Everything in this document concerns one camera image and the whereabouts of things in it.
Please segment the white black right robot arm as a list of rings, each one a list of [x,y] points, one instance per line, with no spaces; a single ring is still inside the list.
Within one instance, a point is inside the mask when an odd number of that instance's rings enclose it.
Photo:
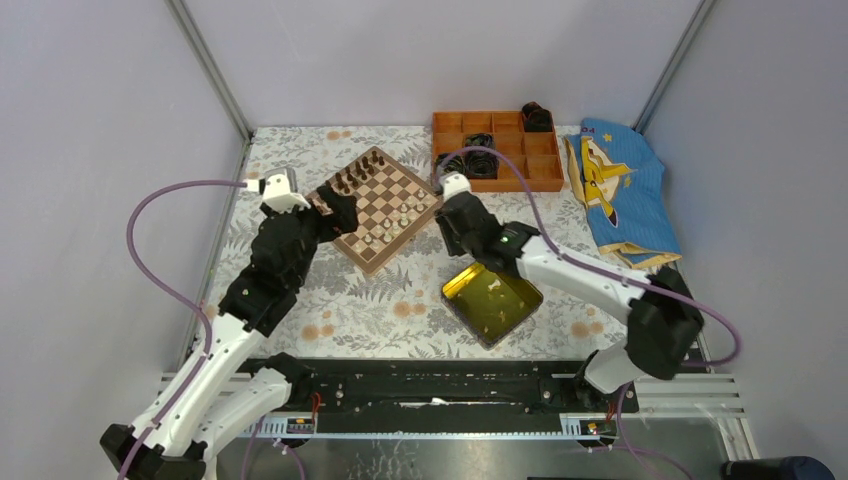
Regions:
[[[575,375],[573,396],[583,410],[601,410],[638,378],[673,379],[703,328],[688,287],[670,268],[615,270],[557,246],[534,227],[500,223],[470,193],[447,200],[435,219],[450,255],[469,255],[495,273],[561,290],[625,326],[624,340],[592,353]]]

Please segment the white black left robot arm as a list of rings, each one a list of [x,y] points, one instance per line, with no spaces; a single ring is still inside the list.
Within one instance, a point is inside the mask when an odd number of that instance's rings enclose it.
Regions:
[[[217,317],[200,317],[203,344],[171,383],[131,424],[112,424],[102,435],[100,445],[121,479],[211,479],[217,454],[260,417],[320,403],[311,369],[285,353],[265,360],[226,399],[219,394],[294,307],[317,247],[357,230],[357,201],[321,186],[317,194],[329,209],[323,212],[287,185],[243,186],[261,194],[266,216],[250,260]]]

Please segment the wooden chess board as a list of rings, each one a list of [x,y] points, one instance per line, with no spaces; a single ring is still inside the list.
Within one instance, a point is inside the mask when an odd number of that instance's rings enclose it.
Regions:
[[[367,157],[371,162],[372,150],[376,150],[383,156],[384,165],[373,164],[374,173],[362,179],[357,172],[358,160],[361,157]],[[350,188],[348,194],[336,189],[334,178],[336,173],[341,173],[346,178]],[[441,199],[423,179],[378,147],[370,148],[336,173],[323,185],[331,187],[340,195],[351,195],[357,199],[358,229],[353,233],[340,236],[334,241],[334,245],[368,276],[382,269],[420,230],[427,226],[442,204]],[[406,203],[408,197],[416,197],[416,191],[419,189],[426,193],[424,199],[418,199],[425,204],[426,210],[419,213],[415,208],[409,208],[407,213],[402,214],[399,211],[400,205]],[[409,224],[405,227],[400,225],[400,234],[397,236],[392,234],[393,239],[390,243],[383,242],[384,234],[381,237],[375,235],[374,229],[377,225],[381,225],[385,232],[391,232],[392,225],[395,222],[399,223],[402,215],[408,217]],[[366,233],[370,233],[373,237],[371,245],[363,241]],[[364,247],[360,254],[354,250],[357,243],[361,243]]]

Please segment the gold metal tin tray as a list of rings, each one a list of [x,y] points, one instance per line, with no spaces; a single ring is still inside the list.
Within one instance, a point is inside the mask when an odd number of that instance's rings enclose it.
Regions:
[[[486,350],[496,347],[543,303],[531,282],[473,263],[441,287],[447,308]]]

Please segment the orange compartment tray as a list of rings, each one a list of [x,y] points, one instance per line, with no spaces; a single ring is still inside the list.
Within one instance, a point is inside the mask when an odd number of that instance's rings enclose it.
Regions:
[[[522,113],[514,111],[447,111],[432,114],[432,155],[465,146],[473,134],[490,134],[497,151],[512,161],[534,192],[559,192],[565,186],[565,174],[559,154],[556,132],[527,133]]]

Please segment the blue pikachu cloth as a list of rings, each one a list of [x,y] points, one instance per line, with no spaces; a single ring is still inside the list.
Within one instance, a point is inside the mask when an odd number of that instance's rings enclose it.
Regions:
[[[665,166],[643,135],[586,118],[563,144],[573,195],[601,254],[647,270],[682,258],[662,198]]]

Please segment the dark blue cylinder object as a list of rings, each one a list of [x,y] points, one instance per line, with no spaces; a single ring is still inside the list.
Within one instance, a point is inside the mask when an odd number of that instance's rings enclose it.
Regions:
[[[832,471],[809,456],[748,459],[725,462],[719,470],[725,480],[834,480]]]

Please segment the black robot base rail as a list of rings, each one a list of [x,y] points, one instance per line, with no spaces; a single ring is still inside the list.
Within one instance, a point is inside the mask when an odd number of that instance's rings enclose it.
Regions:
[[[636,394],[623,405],[611,395],[586,407],[576,393],[577,361],[304,359],[308,392],[277,408],[303,413],[317,433],[553,434],[564,416],[604,420],[635,413]]]

